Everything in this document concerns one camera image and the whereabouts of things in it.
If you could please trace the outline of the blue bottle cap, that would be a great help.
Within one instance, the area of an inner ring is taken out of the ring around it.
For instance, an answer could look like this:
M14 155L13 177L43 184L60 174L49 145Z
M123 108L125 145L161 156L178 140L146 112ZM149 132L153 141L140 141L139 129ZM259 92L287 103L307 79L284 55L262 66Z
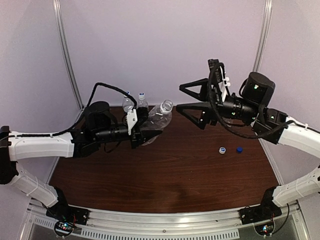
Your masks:
M237 153L242 153L243 152L243 148L242 147L240 147L240 146L238 146L237 148L236 148L236 152Z

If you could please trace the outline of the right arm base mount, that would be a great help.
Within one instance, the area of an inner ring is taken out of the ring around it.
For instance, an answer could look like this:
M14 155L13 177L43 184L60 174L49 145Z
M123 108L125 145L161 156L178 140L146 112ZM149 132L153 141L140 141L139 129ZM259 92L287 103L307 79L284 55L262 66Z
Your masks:
M271 237L276 233L275 217L282 215L277 206L246 206L241 208L239 216L242 225L253 224L255 232L261 237Z

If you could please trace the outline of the clear bottle white cap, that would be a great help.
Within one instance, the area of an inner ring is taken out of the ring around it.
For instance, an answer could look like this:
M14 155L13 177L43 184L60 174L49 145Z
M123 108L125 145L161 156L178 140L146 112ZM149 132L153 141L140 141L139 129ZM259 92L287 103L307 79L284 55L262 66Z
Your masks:
M155 105L149 111L148 104L138 102L138 108L145 108L148 113L147 120L141 125L140 130L158 130L163 131L164 128L172 120L173 102L169 99L164 100L161 104Z

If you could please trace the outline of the white Pocari Sweat cap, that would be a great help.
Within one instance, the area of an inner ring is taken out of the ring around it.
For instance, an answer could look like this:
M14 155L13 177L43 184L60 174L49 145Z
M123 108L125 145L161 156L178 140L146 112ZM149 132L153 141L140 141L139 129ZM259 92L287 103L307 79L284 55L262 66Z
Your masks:
M226 148L225 147L220 147L219 148L219 153L222 154L222 155L225 154L226 153Z

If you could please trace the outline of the clear plastic bottle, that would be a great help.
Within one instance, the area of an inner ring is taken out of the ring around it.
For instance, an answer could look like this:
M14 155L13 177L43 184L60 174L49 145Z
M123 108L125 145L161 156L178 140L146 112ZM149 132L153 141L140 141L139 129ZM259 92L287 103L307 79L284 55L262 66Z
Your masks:
M145 113L149 112L149 104L148 104L148 101L146 99L146 95L144 92L140 92L138 94L137 109L139 111L144 111Z

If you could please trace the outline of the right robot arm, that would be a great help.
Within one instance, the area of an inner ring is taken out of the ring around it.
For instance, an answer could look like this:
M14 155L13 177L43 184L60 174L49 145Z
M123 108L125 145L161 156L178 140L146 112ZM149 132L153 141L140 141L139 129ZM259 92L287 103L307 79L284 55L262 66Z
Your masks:
M215 126L224 119L240 120L244 126L252 124L254 135L239 133L246 139L264 139L320 156L320 132L303 124L268 104L275 90L275 83L258 72L251 72L243 82L239 95L229 94L229 81L223 74L210 74L179 86L183 93L197 99L198 103L179 104L176 110L198 128L207 124ZM264 192L259 205L240 209L243 225L270 220L282 214L282 207L320 190L320 168L285 185L274 186Z

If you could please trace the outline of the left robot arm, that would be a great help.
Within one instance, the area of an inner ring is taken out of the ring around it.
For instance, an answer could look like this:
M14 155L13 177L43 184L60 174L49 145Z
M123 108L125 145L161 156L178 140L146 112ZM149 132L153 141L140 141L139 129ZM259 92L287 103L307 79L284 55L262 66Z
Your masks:
M97 101L86 107L80 117L80 129L72 127L61 133L20 133L0 128L0 183L11 185L41 202L48 212L60 221L75 216L63 191L50 186L27 172L19 160L42 157L85 158L99 150L101 145L130 141L137 148L160 135L161 130L144 130L148 119L146 108L132 109L127 122L118 122L110 112L110 105Z

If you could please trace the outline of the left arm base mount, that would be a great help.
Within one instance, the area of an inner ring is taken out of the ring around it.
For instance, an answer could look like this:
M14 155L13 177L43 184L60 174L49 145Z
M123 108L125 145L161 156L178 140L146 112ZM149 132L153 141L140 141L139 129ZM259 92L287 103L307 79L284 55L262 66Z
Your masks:
M46 209L47 217L57 220L53 231L62 239L70 236L78 228L77 225L85 226L90 213L88 209L70 206L64 201L59 201L51 207L44 204L42 206Z

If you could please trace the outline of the Pepsi label plastic bottle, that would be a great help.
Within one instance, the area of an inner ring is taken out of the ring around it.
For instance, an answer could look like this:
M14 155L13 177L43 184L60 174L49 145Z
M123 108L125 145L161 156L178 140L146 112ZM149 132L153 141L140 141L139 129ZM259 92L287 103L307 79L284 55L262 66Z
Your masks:
M130 100L126 95L123 96L123 101L122 101L122 109L125 114L133 110L134 108L134 102Z

